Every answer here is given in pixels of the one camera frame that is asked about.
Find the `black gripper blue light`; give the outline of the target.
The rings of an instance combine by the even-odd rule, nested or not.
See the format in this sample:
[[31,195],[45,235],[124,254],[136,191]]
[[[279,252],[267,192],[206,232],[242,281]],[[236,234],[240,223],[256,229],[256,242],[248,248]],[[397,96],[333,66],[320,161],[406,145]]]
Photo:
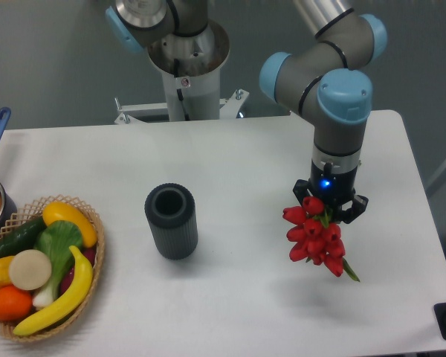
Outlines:
[[350,157],[322,157],[311,160],[309,180],[298,179],[293,187],[297,201],[315,196],[328,205],[338,206],[334,221],[350,224],[366,210],[369,199],[355,194],[358,160]]

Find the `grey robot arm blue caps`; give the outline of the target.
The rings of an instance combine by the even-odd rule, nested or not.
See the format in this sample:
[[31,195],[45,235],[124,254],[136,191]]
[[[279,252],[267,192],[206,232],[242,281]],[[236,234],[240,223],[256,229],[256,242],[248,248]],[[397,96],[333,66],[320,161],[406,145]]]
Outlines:
[[[259,87],[314,127],[311,175],[296,182],[294,195],[315,196],[329,206],[334,221],[350,223],[368,204],[354,188],[372,110],[372,83],[361,69],[384,52],[387,31],[347,1],[294,5],[315,45],[299,56],[271,55]],[[160,71],[170,120],[221,117],[219,72],[230,46],[205,1],[113,1],[106,19],[125,48],[146,51]]]

